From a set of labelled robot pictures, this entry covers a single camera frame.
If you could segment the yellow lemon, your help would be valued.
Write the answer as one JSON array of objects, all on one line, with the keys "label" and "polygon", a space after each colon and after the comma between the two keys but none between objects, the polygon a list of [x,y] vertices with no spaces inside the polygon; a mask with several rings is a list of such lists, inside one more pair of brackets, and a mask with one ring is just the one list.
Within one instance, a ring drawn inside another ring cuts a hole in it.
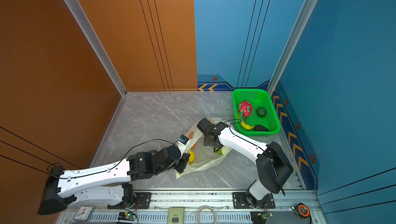
[{"label": "yellow lemon", "polygon": [[196,156],[195,156],[195,153],[194,153],[193,150],[190,150],[189,154],[190,154],[190,157],[189,157],[188,162],[191,163],[191,162],[193,162],[195,160]]}]

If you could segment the translucent yellowish plastic bag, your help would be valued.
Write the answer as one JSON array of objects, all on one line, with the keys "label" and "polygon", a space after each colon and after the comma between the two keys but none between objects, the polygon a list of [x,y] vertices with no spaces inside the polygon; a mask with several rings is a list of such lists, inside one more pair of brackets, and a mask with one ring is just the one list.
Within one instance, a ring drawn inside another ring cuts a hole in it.
[{"label": "translucent yellowish plastic bag", "polygon": [[203,145],[204,135],[197,128],[198,122],[196,122],[189,130],[185,133],[185,136],[189,138],[186,153],[193,150],[195,153],[195,160],[191,163],[188,162],[186,169],[183,173],[176,172],[176,178],[180,178],[192,172],[205,171],[212,167],[220,165],[232,151],[231,148],[224,146],[222,148],[223,155],[218,155],[213,151],[212,147]]}]

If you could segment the yellow banana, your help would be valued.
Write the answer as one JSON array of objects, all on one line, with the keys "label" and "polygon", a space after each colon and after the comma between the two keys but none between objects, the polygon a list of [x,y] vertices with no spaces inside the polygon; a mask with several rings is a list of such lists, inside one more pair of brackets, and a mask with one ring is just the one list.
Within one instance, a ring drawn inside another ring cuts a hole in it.
[{"label": "yellow banana", "polygon": [[241,121],[241,126],[245,130],[254,130],[255,128],[254,126],[248,125],[245,121]]}]

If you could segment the pink dragon fruit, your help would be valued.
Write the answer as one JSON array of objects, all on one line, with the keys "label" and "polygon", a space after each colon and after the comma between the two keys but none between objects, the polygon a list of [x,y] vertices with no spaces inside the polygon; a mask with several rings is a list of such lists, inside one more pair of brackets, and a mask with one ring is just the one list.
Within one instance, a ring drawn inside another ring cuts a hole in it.
[{"label": "pink dragon fruit", "polygon": [[252,115],[253,106],[252,104],[245,100],[237,105],[237,114],[239,119],[244,123],[247,124],[247,119]]}]

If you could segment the dark green avocado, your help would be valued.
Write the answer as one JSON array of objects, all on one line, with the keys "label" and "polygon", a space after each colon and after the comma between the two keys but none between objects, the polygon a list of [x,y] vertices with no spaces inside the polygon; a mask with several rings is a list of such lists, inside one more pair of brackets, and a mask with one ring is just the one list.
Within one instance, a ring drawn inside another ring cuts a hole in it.
[{"label": "dark green avocado", "polygon": [[265,118],[267,116],[267,110],[264,107],[258,107],[256,114],[259,118]]}]

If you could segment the green plastic basket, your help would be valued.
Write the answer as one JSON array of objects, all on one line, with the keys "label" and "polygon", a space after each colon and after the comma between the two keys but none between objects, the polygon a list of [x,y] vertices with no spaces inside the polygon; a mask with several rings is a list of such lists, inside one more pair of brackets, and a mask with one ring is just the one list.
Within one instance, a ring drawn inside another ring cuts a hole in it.
[{"label": "green plastic basket", "polygon": [[236,128],[245,136],[268,136],[280,132],[281,124],[268,92],[237,89],[232,92]]}]

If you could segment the green round fruit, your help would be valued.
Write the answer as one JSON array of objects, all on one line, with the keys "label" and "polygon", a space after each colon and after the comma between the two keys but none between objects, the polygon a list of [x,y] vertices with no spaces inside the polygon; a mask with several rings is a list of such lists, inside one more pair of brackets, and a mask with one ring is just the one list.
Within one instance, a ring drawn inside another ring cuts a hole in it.
[{"label": "green round fruit", "polygon": [[223,155],[221,148],[214,148],[213,151],[218,155]]}]

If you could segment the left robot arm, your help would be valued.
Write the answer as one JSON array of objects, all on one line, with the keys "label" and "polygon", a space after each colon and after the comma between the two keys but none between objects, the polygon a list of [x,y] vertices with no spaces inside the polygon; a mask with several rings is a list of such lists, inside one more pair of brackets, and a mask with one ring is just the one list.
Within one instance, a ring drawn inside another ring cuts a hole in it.
[{"label": "left robot arm", "polygon": [[64,211],[69,204],[77,202],[78,193],[113,183],[150,179],[162,172],[175,169],[182,173],[191,154],[176,145],[160,151],[139,152],[118,162],[82,170],[66,170],[63,166],[52,167],[42,194],[39,215],[51,215]]}]

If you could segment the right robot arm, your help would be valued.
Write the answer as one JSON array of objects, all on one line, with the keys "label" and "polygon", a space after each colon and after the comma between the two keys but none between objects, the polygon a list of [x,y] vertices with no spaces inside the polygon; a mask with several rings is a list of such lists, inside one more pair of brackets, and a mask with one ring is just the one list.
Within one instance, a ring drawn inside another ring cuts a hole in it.
[{"label": "right robot arm", "polygon": [[225,122],[213,124],[206,118],[198,122],[197,128],[204,135],[204,146],[213,147],[214,151],[229,147],[255,163],[258,179],[245,192],[249,207],[264,208],[272,195],[284,193],[284,184],[294,169],[278,143],[256,141]]}]

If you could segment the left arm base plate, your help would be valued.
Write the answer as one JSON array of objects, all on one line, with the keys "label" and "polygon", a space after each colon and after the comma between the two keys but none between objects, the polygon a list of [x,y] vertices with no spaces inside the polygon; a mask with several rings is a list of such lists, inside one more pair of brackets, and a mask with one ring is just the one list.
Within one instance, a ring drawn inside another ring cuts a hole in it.
[{"label": "left arm base plate", "polygon": [[122,200],[119,204],[108,205],[107,209],[110,210],[145,210],[148,209],[151,203],[152,193],[150,192],[137,192],[134,194],[134,200]]}]

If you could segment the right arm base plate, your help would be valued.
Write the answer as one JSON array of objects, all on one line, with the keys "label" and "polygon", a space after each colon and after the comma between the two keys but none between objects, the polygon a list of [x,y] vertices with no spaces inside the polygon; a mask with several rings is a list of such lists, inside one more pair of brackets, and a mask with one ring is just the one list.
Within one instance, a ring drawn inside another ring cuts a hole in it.
[{"label": "right arm base plate", "polygon": [[234,192],[234,209],[275,209],[272,193],[267,194],[262,200],[257,200],[249,192]]}]

